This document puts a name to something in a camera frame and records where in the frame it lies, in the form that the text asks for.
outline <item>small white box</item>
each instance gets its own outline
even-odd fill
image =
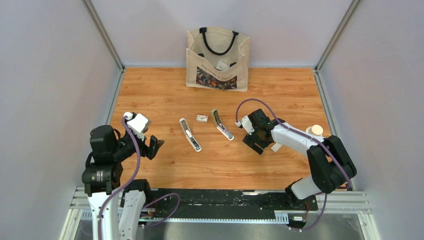
[[[303,221],[304,219],[303,219],[303,217],[301,217],[301,216],[294,216],[294,217],[293,217],[293,220],[301,222],[301,221]]]
[[[207,123],[208,122],[208,116],[197,115],[196,121],[201,122],[201,123]]]
[[[223,62],[223,61],[219,60],[219,61],[218,61],[218,64],[216,65],[216,67],[215,67],[215,68],[216,68],[216,69],[219,69],[219,70],[221,70],[221,71],[225,71],[225,70],[229,69],[229,68],[230,68],[230,66],[229,66],[229,65],[227,65],[225,62]]]

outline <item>tote bag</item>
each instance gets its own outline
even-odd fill
[[[187,87],[248,90],[249,37],[220,27],[187,31],[187,36]]]

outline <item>wooden table surface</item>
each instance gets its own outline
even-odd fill
[[[247,98],[266,102],[280,119],[305,130],[321,125],[330,135],[320,94],[310,68],[250,68],[247,92],[186,87],[185,68],[127,68],[116,102],[111,125],[121,133],[124,112],[142,113],[151,120],[146,133],[165,140],[153,160],[141,159],[137,179],[147,179],[152,188],[283,190],[310,174],[308,159],[282,147],[277,153],[271,145],[262,155],[245,145],[244,129],[235,125],[236,108]],[[262,108],[259,102],[246,102],[239,119]],[[223,124],[234,134],[229,141],[211,119],[218,109]],[[207,115],[207,123],[197,122]],[[202,147],[196,152],[187,141],[179,120],[187,119]],[[136,155],[125,160],[121,182],[134,173]]]

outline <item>printed graphic on bag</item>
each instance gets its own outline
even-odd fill
[[[228,81],[220,81],[205,70],[197,67],[196,84],[203,85],[214,89],[237,89],[237,76]]]

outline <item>white wall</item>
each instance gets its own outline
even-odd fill
[[[251,37],[252,66],[314,66],[351,0],[92,0],[124,65],[186,65],[187,30]]]
[[[118,77],[80,0],[0,1],[0,239],[58,239]]]
[[[383,240],[422,239],[424,1],[364,0],[322,70]]]

